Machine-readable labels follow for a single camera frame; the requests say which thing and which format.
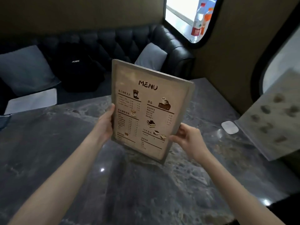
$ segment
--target black leather sofa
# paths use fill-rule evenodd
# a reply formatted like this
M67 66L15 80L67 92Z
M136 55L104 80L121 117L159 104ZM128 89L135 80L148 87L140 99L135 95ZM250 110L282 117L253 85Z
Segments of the black leather sofa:
M68 32L60 35L37 37L22 42L0 43L0 54L12 52L30 45L38 45L47 49L49 56L54 55L59 43L82 43L91 58L98 62L105 80L94 92L69 93L61 84L57 89L57 102L64 104L84 99L96 98L111 94L112 59L134 63L145 46L152 42L167 52L167 58L161 72L190 79L194 57L183 45L162 25L147 25L131 28ZM0 79L0 114L3 114L10 99L16 98L12 90Z

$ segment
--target gray marble tabletop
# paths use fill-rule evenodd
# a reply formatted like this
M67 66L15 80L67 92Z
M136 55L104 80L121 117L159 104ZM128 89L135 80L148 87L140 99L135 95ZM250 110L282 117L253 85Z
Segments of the gray marble tabletop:
M183 122L201 130L215 157L263 203L299 192L299 179L268 162L239 131L238 113L207 81ZM111 102L110 96L14 114L0 132L0 224L66 160ZM205 170L173 144L164 165L108 141L61 224L225 224L234 219Z

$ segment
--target cake illustration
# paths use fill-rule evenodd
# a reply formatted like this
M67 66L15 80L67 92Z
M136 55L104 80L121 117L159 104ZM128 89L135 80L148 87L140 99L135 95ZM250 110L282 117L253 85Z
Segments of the cake illustration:
M152 120L148 120L148 121L147 121L147 124L148 124L148 126L149 126L150 128L154 128L154 127L155 127L155 123L154 123L154 121L152 121Z
M135 117L135 113L136 113L135 110L131 110L131 116L132 116L132 117Z
M158 104L159 108L165 109L165 110L169 110L171 108L171 105L169 104L169 101L166 100L166 98L162 98L163 102L160 102Z
M137 94L138 94L138 93L139 93L138 90L133 90L133 98L139 99L139 98L137 97Z

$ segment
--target plastic bottle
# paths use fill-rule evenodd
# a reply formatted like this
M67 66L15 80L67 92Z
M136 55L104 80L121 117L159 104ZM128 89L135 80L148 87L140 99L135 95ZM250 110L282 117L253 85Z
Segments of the plastic bottle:
M210 21L210 19L212 18L212 12L213 11L214 11L214 8L209 8L207 13L204 15L204 19L203 19L203 23L202 23L202 27L201 27L201 32L200 32L201 35L204 34L204 29L207 25L207 22Z
M190 39L190 41L192 43L196 43L197 39L200 35L202 22L203 22L204 14L205 14L204 7L205 7L205 3L202 2L202 3L200 3L200 6L197 9L195 20L194 20L194 25L193 25L193 29L192 29L192 33L191 33L192 38Z

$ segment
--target menu board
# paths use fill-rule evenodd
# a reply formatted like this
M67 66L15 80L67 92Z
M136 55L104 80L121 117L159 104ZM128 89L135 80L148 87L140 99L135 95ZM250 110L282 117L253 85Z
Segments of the menu board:
M164 162L193 91L191 81L113 60L113 140Z

